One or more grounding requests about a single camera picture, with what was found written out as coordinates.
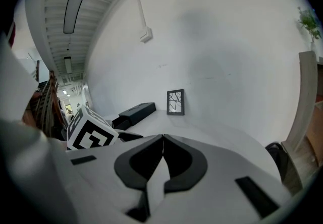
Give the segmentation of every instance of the ceiling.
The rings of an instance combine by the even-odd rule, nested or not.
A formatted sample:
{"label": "ceiling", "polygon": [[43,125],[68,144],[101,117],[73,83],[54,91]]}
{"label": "ceiling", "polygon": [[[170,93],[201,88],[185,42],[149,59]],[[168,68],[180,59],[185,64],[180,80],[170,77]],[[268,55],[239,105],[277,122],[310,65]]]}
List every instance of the ceiling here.
{"label": "ceiling", "polygon": [[[41,1],[43,5],[37,6],[35,2],[39,3],[38,0],[26,0],[28,25],[35,45],[48,69],[54,70],[59,77],[59,90],[70,88],[71,92],[74,90],[75,94],[79,94],[77,85],[79,86],[84,77],[84,63],[89,45],[113,0],[83,0],[73,34],[63,32],[68,0]],[[72,74],[66,73],[64,57],[72,58]]]}

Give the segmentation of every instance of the black object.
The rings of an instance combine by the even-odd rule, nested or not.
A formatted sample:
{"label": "black object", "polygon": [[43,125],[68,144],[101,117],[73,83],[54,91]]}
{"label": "black object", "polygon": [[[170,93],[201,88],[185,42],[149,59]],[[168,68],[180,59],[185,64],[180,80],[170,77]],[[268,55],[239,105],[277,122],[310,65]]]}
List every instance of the black object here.
{"label": "black object", "polygon": [[129,210],[127,215],[140,221],[145,222],[150,216],[147,190],[142,192],[138,206]]}
{"label": "black object", "polygon": [[131,127],[131,124],[127,117],[118,117],[117,119],[114,119],[112,121],[113,128],[119,129],[119,130],[127,130],[129,127]]}
{"label": "black object", "polygon": [[121,154],[115,161],[115,171],[127,187],[144,191],[162,156],[171,177],[165,183],[165,193],[189,190],[206,173],[203,153],[170,135],[158,135]]}
{"label": "black object", "polygon": [[250,177],[239,178],[235,181],[262,218],[279,208]]}
{"label": "black object", "polygon": [[[322,4],[320,0],[309,0],[312,7],[315,8],[315,12],[319,16],[319,18],[323,19],[323,13],[322,13]],[[11,14],[8,13],[11,11],[12,7],[12,0],[7,1],[4,8],[6,9],[5,12],[3,12],[3,18],[6,20],[8,19],[9,27],[12,23],[12,17]],[[6,30],[7,27],[7,21],[3,23],[3,29]],[[7,126],[7,123],[1,123],[2,126]],[[28,136],[28,132],[21,134],[21,137]],[[0,156],[0,163],[1,163],[1,170],[2,170],[2,181],[3,181],[3,187],[6,188],[6,194],[5,194],[5,200],[6,203],[4,205],[3,213],[4,215],[10,216],[11,219],[18,221],[22,220],[25,221],[26,219],[32,219],[36,223],[62,223],[54,219],[52,216],[50,216],[47,212],[42,212],[38,208],[36,208],[35,204],[32,203],[31,200],[27,199],[23,196],[20,189],[18,189],[18,186],[15,182],[12,180],[12,176],[8,174],[8,170],[3,167],[4,162],[6,158],[4,157],[3,153],[4,146],[1,144],[1,156]],[[290,212],[286,212],[286,216],[282,216],[284,218],[279,223],[296,223],[300,219],[304,218],[306,216],[308,222],[314,222],[321,218],[321,204],[317,203],[317,200],[319,199],[319,196],[323,194],[323,168],[321,168],[318,171],[318,175],[316,178],[313,179],[313,183],[309,184],[308,190],[304,191],[304,197],[301,197],[301,201],[298,205],[295,206],[295,208],[292,208]],[[55,183],[53,182],[52,190],[56,189],[59,185],[59,182]],[[20,209],[19,214],[11,214],[11,211],[13,208]],[[67,214],[61,213],[60,216],[64,216],[64,220],[68,223],[72,223],[68,218],[70,216],[73,216],[73,212],[71,212],[65,205],[62,207],[62,209],[67,209]]]}
{"label": "black object", "polygon": [[184,99],[183,89],[167,91],[166,113],[168,115],[175,115],[175,116],[185,115],[185,99]]}
{"label": "black object", "polygon": [[191,189],[207,171],[207,160],[202,152],[168,134],[164,135],[164,159],[171,177],[165,183],[165,193]]}
{"label": "black object", "polygon": [[118,138],[123,142],[128,142],[143,138],[143,136],[140,134],[119,132]]}
{"label": "black object", "polygon": [[266,146],[266,150],[269,152],[269,154],[275,161],[279,174],[281,176],[281,180],[284,181],[289,161],[287,153],[284,151],[282,145],[277,142],[273,142]]}
{"label": "black object", "polygon": [[115,171],[127,187],[144,191],[162,156],[163,136],[157,135],[121,154],[115,161]]}
{"label": "black object", "polygon": [[86,156],[86,157],[79,157],[79,158],[74,158],[71,159],[71,162],[73,165],[79,165],[79,164],[83,164],[92,160],[96,160],[96,157],[94,156]]}
{"label": "black object", "polygon": [[131,126],[139,123],[151,113],[156,111],[155,103],[142,103],[127,111],[119,114],[120,117],[125,117],[130,122]]}
{"label": "black object", "polygon": [[67,141],[67,133],[66,133],[66,130],[64,128],[61,129],[61,136],[62,136],[64,141]]}

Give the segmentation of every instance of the framed picture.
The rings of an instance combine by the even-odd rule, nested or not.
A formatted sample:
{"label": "framed picture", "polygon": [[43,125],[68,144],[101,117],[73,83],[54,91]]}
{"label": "framed picture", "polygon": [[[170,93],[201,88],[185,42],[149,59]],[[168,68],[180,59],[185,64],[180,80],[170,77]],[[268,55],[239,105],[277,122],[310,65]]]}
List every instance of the framed picture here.
{"label": "framed picture", "polygon": [[183,89],[167,92],[167,114],[177,116],[185,114]]}

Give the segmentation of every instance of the wooden furniture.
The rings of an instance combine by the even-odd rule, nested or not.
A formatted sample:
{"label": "wooden furniture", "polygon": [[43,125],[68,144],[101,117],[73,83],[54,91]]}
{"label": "wooden furniture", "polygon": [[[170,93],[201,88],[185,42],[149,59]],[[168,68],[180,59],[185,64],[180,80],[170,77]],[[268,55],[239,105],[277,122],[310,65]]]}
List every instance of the wooden furniture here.
{"label": "wooden furniture", "polygon": [[50,71],[49,80],[39,84],[41,92],[33,94],[22,120],[25,124],[42,130],[48,137],[61,138],[58,132],[53,131],[67,128],[58,104],[57,87],[54,72]]}
{"label": "wooden furniture", "polygon": [[313,51],[301,52],[300,74],[301,85],[297,112],[290,134],[282,145],[296,170],[300,183],[304,187],[311,177],[318,171],[315,161],[315,152],[310,143],[311,140],[317,144],[319,130],[319,113],[314,110],[317,92],[317,63]]}
{"label": "wooden furniture", "polygon": [[318,166],[323,165],[323,110],[314,108],[306,136],[313,148]]}

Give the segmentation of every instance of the black stripe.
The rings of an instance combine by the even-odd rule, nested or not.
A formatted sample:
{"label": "black stripe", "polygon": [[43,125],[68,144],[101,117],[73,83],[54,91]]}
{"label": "black stripe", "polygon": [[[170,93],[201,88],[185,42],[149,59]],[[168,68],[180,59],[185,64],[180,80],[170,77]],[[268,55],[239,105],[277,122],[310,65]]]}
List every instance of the black stripe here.
{"label": "black stripe", "polygon": [[67,33],[65,32],[65,19],[66,19],[66,11],[67,11],[67,7],[69,6],[69,1],[67,1],[67,5],[66,5],[66,9],[65,9],[65,16],[64,16],[64,24],[63,24],[63,33],[64,34],[73,34],[74,33],[74,30],[75,30],[75,25],[76,25],[76,21],[77,21],[77,18],[78,18],[78,15],[79,15],[79,11],[80,11],[80,8],[81,8],[81,5],[82,5],[82,2],[83,0],[81,1],[80,5],[79,5],[79,9],[77,10],[77,14],[76,14],[76,18],[75,18],[75,22],[74,22],[74,28],[73,28],[73,32],[71,33]]}
{"label": "black stripe", "polygon": [[71,163],[73,165],[83,164],[92,160],[96,160],[96,157],[94,156],[85,156],[85,157],[79,157],[75,159],[71,159]]}
{"label": "black stripe", "polygon": [[235,181],[262,218],[279,208],[250,177]]}

